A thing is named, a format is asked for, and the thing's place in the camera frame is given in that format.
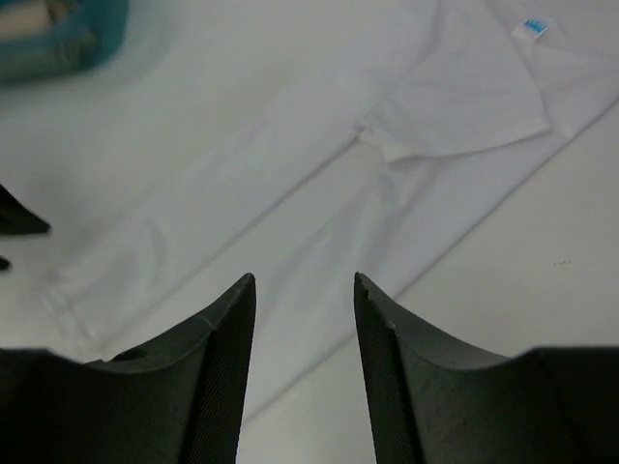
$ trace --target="teal bin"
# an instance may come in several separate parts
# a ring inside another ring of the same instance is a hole
[[[0,0],[1,9],[23,0]],[[0,42],[0,83],[97,67],[121,46],[129,0],[50,0],[69,13],[43,34]]]

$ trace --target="white fabric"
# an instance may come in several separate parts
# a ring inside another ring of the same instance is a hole
[[[333,217],[291,224],[291,252],[237,264],[258,278],[254,412],[352,334],[355,271],[402,291],[616,101],[617,62],[554,22],[538,42],[511,37],[536,14],[514,0],[403,1],[49,273],[41,297],[66,353],[114,356],[115,335],[362,131],[390,162]]]

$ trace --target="fabric tag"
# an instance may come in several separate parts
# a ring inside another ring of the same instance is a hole
[[[512,36],[518,39],[537,41],[547,30],[548,23],[543,19],[528,19],[515,29]]]

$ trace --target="blue basket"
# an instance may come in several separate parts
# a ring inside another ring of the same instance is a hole
[[[0,8],[18,1],[0,0]],[[11,66],[18,68],[17,65],[20,65],[27,69],[28,67],[22,63],[25,60],[37,59],[46,60],[49,62],[47,64],[50,64],[59,49],[78,44],[87,35],[94,40],[90,46],[81,50],[77,68],[71,71],[98,66],[118,50],[125,36],[129,0],[74,0],[74,2],[76,5],[71,14],[54,24],[44,34],[0,42],[0,81],[20,79],[15,75],[3,78],[3,66],[6,69]]]

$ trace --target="white cloth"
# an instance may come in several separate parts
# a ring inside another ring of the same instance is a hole
[[[246,414],[256,411],[353,333],[355,271],[402,291],[616,101],[615,59],[549,18],[537,41],[512,35],[530,18],[537,11],[515,0],[404,0],[54,266],[39,290],[67,331],[66,354],[114,356],[115,335],[361,132],[387,161],[372,180],[295,230],[290,253],[238,264],[258,278]]]

